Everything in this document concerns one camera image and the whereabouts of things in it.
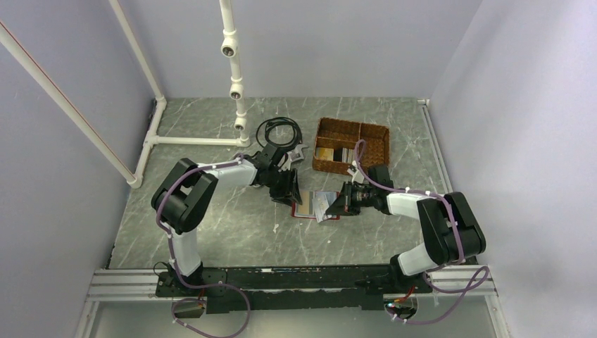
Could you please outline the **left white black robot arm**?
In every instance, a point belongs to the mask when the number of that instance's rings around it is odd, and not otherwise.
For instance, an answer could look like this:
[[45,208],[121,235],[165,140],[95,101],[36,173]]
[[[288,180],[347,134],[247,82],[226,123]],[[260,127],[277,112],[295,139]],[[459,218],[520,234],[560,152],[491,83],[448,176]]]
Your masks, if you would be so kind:
[[156,223],[165,231],[170,251],[169,265],[175,287],[186,296],[196,294],[203,283],[203,261],[197,247],[197,227],[204,219],[213,195],[232,187],[267,187],[272,201],[301,204],[298,173],[283,170],[285,151],[268,144],[247,156],[237,154],[222,163],[201,164],[179,160],[154,193],[151,206]]

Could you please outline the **brown woven basket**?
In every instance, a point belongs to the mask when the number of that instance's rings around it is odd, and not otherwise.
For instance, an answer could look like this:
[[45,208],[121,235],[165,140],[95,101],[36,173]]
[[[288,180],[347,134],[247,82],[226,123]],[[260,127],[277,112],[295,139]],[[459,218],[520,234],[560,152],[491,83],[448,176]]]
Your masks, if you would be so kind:
[[[355,149],[356,143],[365,141],[365,146],[360,146],[360,164],[366,170],[372,165],[389,164],[389,128],[360,123],[337,118],[321,118],[315,135],[314,146],[325,148]],[[347,175],[352,163],[334,161],[321,161],[316,159],[313,152],[312,169],[320,172]]]

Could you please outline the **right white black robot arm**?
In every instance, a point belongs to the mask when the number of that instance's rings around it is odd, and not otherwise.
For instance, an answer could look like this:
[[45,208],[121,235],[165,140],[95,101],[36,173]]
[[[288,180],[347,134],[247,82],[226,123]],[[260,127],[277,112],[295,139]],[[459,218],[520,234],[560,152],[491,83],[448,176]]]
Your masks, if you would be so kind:
[[391,258],[387,276],[394,291],[407,291],[414,285],[415,276],[423,272],[485,251],[486,239],[463,193],[395,192],[386,165],[371,166],[367,174],[364,182],[343,183],[339,197],[326,213],[353,216],[364,207],[373,207],[383,214],[420,223],[423,243]]

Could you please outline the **red leather card holder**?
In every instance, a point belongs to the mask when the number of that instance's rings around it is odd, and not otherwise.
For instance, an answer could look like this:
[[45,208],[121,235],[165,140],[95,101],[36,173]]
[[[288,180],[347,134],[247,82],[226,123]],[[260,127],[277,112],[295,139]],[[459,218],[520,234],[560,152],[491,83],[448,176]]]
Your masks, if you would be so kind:
[[326,220],[339,220],[339,215],[332,215],[327,209],[339,196],[339,192],[333,191],[307,191],[301,190],[301,204],[293,203],[291,216],[294,218],[307,218],[316,220],[318,223]]

